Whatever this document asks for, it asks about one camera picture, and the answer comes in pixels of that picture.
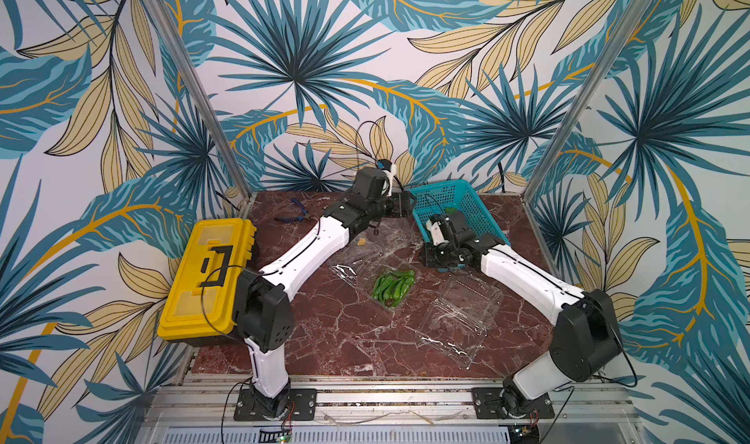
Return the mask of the clear clamshell pepper container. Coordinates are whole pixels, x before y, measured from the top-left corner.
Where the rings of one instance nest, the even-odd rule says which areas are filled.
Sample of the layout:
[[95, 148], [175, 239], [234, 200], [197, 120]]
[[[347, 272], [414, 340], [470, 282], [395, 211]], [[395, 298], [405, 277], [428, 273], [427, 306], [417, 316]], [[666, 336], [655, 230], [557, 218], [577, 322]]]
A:
[[[367, 245], [359, 247], [361, 239]], [[385, 218], [375, 228], [357, 235], [352, 246], [360, 251], [374, 251], [378, 256], [395, 254], [404, 260], [414, 260], [423, 249], [424, 241], [411, 218]]]
[[380, 251], [338, 254], [328, 262], [328, 268], [388, 311], [395, 311], [406, 302], [421, 277], [421, 272], [406, 260]]

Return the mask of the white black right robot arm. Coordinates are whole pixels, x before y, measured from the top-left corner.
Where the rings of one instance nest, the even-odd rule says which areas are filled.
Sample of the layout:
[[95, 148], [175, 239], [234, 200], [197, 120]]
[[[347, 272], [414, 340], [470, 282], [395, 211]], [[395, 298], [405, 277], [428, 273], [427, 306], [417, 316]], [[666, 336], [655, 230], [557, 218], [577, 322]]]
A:
[[611, 298], [566, 283], [515, 252], [501, 238], [478, 234], [460, 211], [433, 215], [427, 258], [439, 267], [480, 270], [535, 307], [553, 326], [547, 352], [505, 379], [500, 403], [519, 416], [568, 383], [583, 383], [624, 352]]

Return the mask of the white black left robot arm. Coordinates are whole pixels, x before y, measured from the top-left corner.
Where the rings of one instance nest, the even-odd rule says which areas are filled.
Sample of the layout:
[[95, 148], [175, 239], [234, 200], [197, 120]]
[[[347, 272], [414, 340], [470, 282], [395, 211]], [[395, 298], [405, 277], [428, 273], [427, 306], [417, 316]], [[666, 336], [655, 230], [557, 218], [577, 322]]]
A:
[[361, 168], [350, 189], [297, 244], [261, 270], [246, 269], [238, 276], [236, 328], [250, 353], [252, 387], [261, 397], [281, 402], [289, 395], [284, 345], [294, 329], [291, 303], [304, 283], [371, 225], [411, 211], [411, 194], [396, 192], [395, 183], [388, 160]]

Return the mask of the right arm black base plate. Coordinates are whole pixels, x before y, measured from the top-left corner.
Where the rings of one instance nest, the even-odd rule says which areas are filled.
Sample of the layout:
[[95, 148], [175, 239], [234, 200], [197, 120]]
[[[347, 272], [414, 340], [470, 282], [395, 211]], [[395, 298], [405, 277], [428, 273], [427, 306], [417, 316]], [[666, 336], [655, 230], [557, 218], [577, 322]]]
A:
[[510, 387], [475, 387], [471, 396], [478, 420], [536, 420], [555, 416], [548, 394], [529, 400]]

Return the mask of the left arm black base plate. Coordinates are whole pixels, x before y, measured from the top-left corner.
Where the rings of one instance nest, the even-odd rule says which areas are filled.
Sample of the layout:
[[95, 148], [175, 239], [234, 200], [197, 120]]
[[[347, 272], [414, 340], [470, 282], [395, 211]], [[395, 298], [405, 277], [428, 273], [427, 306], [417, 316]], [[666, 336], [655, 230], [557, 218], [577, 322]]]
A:
[[308, 388], [293, 388], [281, 391], [269, 398], [251, 387], [240, 391], [234, 410], [236, 422], [281, 421], [312, 422], [316, 414], [318, 391]]

